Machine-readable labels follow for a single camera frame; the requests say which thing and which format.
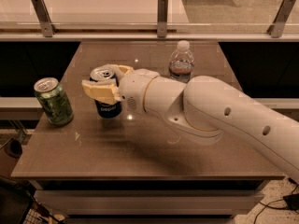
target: clear water bottle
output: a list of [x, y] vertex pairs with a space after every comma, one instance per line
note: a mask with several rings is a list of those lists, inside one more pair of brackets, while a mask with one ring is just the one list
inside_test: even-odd
[[179, 41], [177, 49], [171, 54], [169, 61], [170, 78], [188, 83], [193, 77], [194, 56], [189, 50], [190, 43], [188, 41]]

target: white robotic arm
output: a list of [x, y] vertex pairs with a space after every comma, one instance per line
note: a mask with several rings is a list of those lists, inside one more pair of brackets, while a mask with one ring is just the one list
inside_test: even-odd
[[129, 110], [160, 118], [194, 143], [215, 144], [223, 131], [238, 136], [299, 183], [299, 123], [214, 77], [184, 84], [135, 70], [120, 94]]

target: can lid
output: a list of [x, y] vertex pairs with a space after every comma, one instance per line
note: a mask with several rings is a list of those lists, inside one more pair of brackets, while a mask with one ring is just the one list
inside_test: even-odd
[[35, 84], [35, 91], [41, 93], [51, 91], [58, 85], [58, 83], [58, 80], [53, 77], [39, 79]]
[[179, 41], [178, 44], [177, 44], [177, 49], [179, 51], [186, 51], [190, 48], [190, 43], [189, 41], [185, 41], [185, 40], [182, 40], [182, 41]]
[[113, 76], [114, 76], [113, 70], [108, 67], [105, 67], [105, 68], [97, 67], [97, 68], [93, 69], [91, 72], [91, 78], [94, 81], [110, 79]]

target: metal post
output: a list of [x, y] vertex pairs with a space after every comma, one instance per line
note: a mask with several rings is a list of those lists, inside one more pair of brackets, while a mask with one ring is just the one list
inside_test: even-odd
[[168, 0], [158, 0], [157, 36], [167, 36]]
[[292, 11], [293, 5], [296, 0], [283, 0], [278, 14], [276, 15], [273, 23], [269, 26], [267, 33], [272, 36], [272, 38], [279, 38], [283, 34], [284, 27], [286, 25], [287, 19]]
[[53, 37], [56, 30], [55, 27], [51, 24], [50, 16], [44, 0], [31, 0], [31, 2], [35, 8], [43, 36]]

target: bottle cap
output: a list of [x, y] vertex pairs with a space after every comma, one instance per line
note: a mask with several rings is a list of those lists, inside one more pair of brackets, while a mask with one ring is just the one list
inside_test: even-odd
[[177, 49], [179, 51], [186, 51], [190, 48], [190, 43], [189, 41], [185, 41], [185, 40], [182, 40], [182, 41], [179, 41], [178, 44], [177, 44]]

